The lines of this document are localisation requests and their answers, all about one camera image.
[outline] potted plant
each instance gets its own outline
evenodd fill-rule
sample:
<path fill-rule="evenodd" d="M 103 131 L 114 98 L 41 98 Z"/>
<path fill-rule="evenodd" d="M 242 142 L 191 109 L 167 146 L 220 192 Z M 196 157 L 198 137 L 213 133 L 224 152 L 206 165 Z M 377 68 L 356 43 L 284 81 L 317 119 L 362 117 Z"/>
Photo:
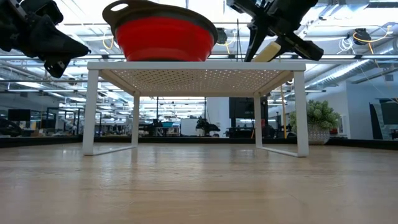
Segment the potted plant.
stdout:
<path fill-rule="evenodd" d="M 293 131 L 297 132 L 296 112 L 290 114 Z M 330 130 L 338 127 L 340 115 L 329 107 L 326 100 L 307 103 L 308 140 L 310 144 L 324 144 L 330 138 Z"/>

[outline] red collapsible bowl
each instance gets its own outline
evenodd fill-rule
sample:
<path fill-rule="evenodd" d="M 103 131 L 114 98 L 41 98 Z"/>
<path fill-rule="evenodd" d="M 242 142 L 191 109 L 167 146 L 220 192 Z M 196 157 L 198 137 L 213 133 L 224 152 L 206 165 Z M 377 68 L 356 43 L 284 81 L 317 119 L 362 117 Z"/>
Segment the red collapsible bowl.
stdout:
<path fill-rule="evenodd" d="M 109 12 L 122 3 L 128 7 Z M 208 19 L 181 7 L 124 0 L 110 4 L 103 17 L 127 61 L 203 62 L 217 41 Z"/>

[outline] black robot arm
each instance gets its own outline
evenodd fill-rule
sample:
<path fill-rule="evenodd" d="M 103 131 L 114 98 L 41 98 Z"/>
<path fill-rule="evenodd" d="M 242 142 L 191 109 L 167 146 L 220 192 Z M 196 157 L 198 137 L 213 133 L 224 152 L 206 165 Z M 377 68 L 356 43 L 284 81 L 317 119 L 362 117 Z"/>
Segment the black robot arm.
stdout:
<path fill-rule="evenodd" d="M 90 53 L 88 47 L 55 28 L 62 21 L 54 1 L 0 0 L 0 49 L 38 57 L 51 76 L 60 78 L 72 58 Z"/>
<path fill-rule="evenodd" d="M 239 13 L 252 17 L 249 47 L 245 62 L 250 62 L 267 36 L 277 36 L 275 43 L 280 50 L 270 57 L 274 59 L 285 52 L 295 52 L 310 60 L 320 60 L 323 49 L 312 41 L 304 41 L 294 34 L 300 22 L 318 0 L 227 0 L 227 5 Z"/>

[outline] green plant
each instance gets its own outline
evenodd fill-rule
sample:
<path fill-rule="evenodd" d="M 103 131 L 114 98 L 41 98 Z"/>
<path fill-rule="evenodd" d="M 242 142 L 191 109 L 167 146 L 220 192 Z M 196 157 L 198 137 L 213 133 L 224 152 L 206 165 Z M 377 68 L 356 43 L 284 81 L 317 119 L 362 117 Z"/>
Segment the green plant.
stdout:
<path fill-rule="evenodd" d="M 297 131 L 296 112 L 291 112 L 289 118 L 293 130 Z M 310 126 L 316 126 L 323 130 L 331 130 L 338 127 L 339 118 L 340 115 L 334 112 L 333 108 L 329 107 L 329 102 L 326 100 L 323 102 L 310 100 L 307 103 L 307 122 Z"/>

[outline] perforated tabletop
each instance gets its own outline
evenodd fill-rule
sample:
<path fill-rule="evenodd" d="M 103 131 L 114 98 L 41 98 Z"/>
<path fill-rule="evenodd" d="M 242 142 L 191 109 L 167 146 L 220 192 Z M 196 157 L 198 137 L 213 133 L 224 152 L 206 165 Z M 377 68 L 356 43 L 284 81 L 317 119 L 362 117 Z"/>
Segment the perforated tabletop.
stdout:
<path fill-rule="evenodd" d="M 89 70 L 141 96 L 240 96 L 266 94 L 303 72 L 305 64 L 244 62 L 90 62 Z"/>

